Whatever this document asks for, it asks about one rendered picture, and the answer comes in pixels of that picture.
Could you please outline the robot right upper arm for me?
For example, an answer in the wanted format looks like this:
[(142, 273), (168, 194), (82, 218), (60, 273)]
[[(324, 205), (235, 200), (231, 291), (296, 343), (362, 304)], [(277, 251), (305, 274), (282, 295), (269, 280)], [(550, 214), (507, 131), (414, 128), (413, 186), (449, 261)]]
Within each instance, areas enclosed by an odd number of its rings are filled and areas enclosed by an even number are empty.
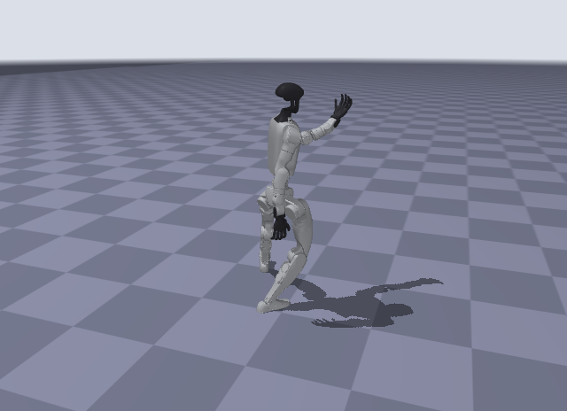
[(300, 132), (296, 128), (289, 126), (283, 134), (283, 146), (282, 146), (282, 150), (280, 151), (278, 160), (276, 162), (275, 171), (274, 171), (275, 176), (278, 169), (284, 168), (287, 170), (289, 177), (290, 171), (286, 167), (286, 165), (291, 161), (293, 153), (295, 152), (296, 148), (299, 146), (300, 141), (301, 141)]

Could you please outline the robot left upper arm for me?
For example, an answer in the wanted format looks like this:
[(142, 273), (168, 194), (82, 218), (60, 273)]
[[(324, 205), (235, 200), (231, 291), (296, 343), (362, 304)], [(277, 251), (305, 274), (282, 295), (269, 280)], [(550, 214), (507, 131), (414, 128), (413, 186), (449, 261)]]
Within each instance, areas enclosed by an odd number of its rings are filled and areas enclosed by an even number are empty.
[[(277, 114), (279, 115), (279, 113)], [(303, 131), (300, 133), (301, 134), (301, 141), (300, 144), (302, 145), (309, 145), (312, 143), (313, 141), (313, 137), (306, 131)]]

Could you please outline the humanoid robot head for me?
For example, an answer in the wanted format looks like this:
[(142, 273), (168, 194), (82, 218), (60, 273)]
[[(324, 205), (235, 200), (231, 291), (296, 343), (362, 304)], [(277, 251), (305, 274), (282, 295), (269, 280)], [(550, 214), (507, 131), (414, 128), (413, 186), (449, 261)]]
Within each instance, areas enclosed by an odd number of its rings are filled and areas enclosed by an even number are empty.
[[(279, 122), (288, 122), (288, 117), (291, 117), (292, 113), (297, 113), (299, 110), (299, 100), (304, 95), (304, 90), (297, 84), (286, 82), (279, 85), (276, 88), (276, 95), (278, 97), (283, 97), (285, 101), (291, 101), (291, 106), (282, 108), (278, 116), (274, 120)], [(294, 104), (295, 100), (295, 104)], [(289, 120), (291, 121), (291, 120)]]

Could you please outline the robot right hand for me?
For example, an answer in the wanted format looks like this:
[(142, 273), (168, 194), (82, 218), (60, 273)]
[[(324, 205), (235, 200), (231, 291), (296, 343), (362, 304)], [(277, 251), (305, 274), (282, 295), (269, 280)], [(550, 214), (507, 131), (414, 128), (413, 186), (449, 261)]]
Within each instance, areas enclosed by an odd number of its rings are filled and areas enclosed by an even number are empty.
[[(286, 238), (286, 229), (288, 231), (290, 231), (290, 226), (287, 223), (287, 220), (284, 218), (285, 217), (285, 213), (283, 215), (276, 215), (276, 208), (273, 208), (273, 213), (274, 213), (274, 218), (276, 218), (276, 221), (274, 223), (274, 232), (273, 232), (273, 236), (270, 238), (271, 240), (275, 239), (275, 240), (281, 240), (282, 238)], [(280, 235), (280, 237), (279, 237)], [(276, 237), (276, 238), (275, 238)]]

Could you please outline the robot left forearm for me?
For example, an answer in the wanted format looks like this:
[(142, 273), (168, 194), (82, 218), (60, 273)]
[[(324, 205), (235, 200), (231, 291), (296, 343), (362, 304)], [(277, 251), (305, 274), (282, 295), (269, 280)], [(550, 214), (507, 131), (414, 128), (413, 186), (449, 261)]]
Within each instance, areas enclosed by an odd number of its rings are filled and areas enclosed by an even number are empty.
[(328, 135), (333, 131), (333, 129), (335, 129), (334, 128), (335, 121), (336, 119), (329, 118), (328, 121), (323, 123), (320, 127), (313, 128), (311, 130), (308, 130), (307, 132), (313, 137), (313, 140), (317, 141), (321, 137)]

